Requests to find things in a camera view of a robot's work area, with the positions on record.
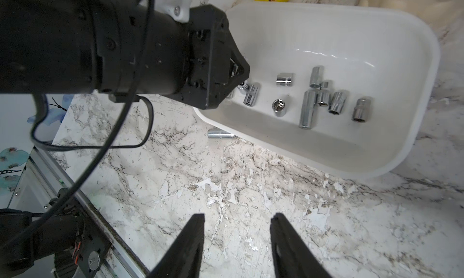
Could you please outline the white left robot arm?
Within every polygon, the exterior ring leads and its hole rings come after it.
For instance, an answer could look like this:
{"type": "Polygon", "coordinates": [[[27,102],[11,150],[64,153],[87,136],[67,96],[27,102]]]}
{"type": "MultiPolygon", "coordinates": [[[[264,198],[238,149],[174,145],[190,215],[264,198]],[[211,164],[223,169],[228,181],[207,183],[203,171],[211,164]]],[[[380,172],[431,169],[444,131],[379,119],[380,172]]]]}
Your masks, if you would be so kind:
{"type": "Polygon", "coordinates": [[[135,102],[150,94],[211,110],[250,75],[226,14],[192,0],[1,0],[1,93],[30,94],[33,128],[49,94],[107,94],[123,109],[74,185],[37,214],[1,210],[1,276],[23,273],[43,257],[75,248],[88,229],[69,208],[114,141],[135,102]]]}

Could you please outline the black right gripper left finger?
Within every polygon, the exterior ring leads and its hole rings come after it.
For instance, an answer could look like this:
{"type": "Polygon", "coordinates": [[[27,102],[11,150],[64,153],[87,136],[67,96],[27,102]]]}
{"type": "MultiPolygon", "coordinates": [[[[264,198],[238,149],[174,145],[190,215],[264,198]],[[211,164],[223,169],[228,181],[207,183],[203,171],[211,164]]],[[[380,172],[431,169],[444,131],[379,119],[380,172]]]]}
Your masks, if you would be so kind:
{"type": "Polygon", "coordinates": [[[197,278],[204,248],[203,213],[192,215],[149,278],[197,278]]]}

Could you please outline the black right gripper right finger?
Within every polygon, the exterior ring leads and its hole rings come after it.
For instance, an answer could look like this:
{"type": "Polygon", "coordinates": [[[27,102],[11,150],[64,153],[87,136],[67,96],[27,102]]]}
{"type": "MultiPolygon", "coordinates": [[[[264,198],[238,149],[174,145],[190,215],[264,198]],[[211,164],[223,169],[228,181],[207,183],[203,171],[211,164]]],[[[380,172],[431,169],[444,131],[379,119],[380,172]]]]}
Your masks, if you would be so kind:
{"type": "Polygon", "coordinates": [[[294,227],[282,213],[271,219],[271,249],[277,278],[329,278],[294,227]]]}

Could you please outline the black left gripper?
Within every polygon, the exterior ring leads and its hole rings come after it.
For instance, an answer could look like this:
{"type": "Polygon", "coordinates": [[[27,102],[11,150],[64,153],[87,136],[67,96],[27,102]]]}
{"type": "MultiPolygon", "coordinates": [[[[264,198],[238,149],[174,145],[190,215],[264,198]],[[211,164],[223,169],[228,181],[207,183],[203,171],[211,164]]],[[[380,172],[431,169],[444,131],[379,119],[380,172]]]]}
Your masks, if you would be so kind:
{"type": "Polygon", "coordinates": [[[224,11],[213,5],[190,10],[186,24],[187,76],[167,98],[200,110],[216,109],[250,77],[250,65],[239,51],[224,11]]]}

